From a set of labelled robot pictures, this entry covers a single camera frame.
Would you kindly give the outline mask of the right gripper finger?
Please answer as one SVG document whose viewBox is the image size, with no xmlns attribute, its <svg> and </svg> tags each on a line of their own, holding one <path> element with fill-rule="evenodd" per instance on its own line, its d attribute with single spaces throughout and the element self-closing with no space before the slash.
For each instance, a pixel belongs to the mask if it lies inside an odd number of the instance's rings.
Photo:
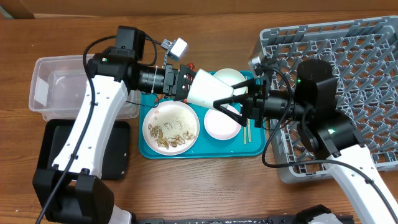
<svg viewBox="0 0 398 224">
<path fill-rule="evenodd" d="M 220 98 L 218 100 L 215 100 L 213 102 L 213 107 L 214 108 L 225 108 L 226 105 L 230 104 L 230 103 L 243 103 L 243 101 L 245 101 L 248 97 L 249 97 L 249 90 L 251 88 L 254 88 L 254 86 L 256 85 L 256 80 L 255 79 L 248 79 L 245 80 L 243 82 L 237 83 L 235 85 L 232 85 L 232 94 L 231 95 L 227 95 L 223 98 Z M 234 91 L 237 89 L 243 89 L 243 93 L 239 94 L 239 95 L 235 95 Z"/>
<path fill-rule="evenodd" d="M 248 112 L 244 104 L 241 103 L 221 103 L 213 105 L 214 109 L 223 113 L 228 118 L 246 127 L 248 125 Z"/>
</svg>

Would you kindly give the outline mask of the pink and white bowl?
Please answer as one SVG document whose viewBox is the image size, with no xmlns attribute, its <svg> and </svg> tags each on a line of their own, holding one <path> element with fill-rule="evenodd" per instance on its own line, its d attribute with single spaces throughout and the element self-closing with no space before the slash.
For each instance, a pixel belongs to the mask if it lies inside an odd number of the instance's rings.
<svg viewBox="0 0 398 224">
<path fill-rule="evenodd" d="M 209 109 L 204 117 L 204 127 L 207 133 L 217 140 L 229 140 L 241 130 L 241 125 L 226 114 Z"/>
</svg>

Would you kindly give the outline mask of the white cup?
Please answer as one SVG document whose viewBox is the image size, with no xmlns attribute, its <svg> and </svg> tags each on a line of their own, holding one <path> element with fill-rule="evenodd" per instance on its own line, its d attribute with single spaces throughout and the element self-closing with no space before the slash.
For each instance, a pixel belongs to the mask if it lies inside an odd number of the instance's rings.
<svg viewBox="0 0 398 224">
<path fill-rule="evenodd" d="M 214 101 L 233 96 L 233 91 L 234 89 L 228 84 L 199 69 L 189 89 L 187 102 L 214 109 Z"/>
</svg>

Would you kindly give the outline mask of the white plate with food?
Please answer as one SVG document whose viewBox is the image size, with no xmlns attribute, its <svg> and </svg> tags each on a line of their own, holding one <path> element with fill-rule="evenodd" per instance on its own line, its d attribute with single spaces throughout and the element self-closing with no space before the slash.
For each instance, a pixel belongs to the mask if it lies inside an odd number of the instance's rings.
<svg viewBox="0 0 398 224">
<path fill-rule="evenodd" d="M 200 122 L 194 110 L 179 101 L 163 101 L 147 112 L 142 123 L 146 144 L 163 156 L 188 151 L 198 139 Z"/>
</svg>

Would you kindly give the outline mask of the red snack wrapper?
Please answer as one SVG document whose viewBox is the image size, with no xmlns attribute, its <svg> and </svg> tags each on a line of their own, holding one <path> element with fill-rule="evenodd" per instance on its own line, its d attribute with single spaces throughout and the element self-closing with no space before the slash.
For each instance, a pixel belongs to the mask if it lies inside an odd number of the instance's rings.
<svg viewBox="0 0 398 224">
<path fill-rule="evenodd" d="M 188 67 L 190 70 L 195 71 L 195 66 L 194 66 L 194 64 L 188 63 L 188 64 L 187 64 L 187 67 Z"/>
</svg>

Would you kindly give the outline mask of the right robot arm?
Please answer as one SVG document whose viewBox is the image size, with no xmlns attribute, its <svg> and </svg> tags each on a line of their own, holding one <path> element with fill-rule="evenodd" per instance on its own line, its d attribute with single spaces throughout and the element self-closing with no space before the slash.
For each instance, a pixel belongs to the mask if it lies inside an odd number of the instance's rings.
<svg viewBox="0 0 398 224">
<path fill-rule="evenodd" d="M 275 59 L 255 59 L 253 78 L 233 85 L 243 95 L 221 98 L 213 107 L 242 126 L 257 128 L 264 119 L 298 122 L 303 146 L 314 153 L 311 164 L 325 166 L 346 194 L 362 223 L 396 223 L 397 202 L 375 168 L 354 121 L 336 107 L 337 78 L 329 62 L 308 59 L 297 67 L 291 87 Z"/>
</svg>

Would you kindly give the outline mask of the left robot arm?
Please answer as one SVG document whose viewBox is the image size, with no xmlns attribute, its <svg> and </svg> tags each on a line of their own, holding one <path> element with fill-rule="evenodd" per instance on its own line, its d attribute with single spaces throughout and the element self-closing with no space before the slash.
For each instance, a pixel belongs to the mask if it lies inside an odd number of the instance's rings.
<svg viewBox="0 0 398 224">
<path fill-rule="evenodd" d="M 135 223 L 132 212 L 119 208 L 102 182 L 106 146 L 116 117 L 133 90 L 183 100 L 195 72 L 187 65 L 157 68 L 144 64 L 149 36 L 135 27 L 119 26 L 115 44 L 83 58 L 87 83 L 83 103 L 62 150 L 47 167 L 38 163 L 34 190 L 42 207 L 40 219 L 59 223 Z"/>
</svg>

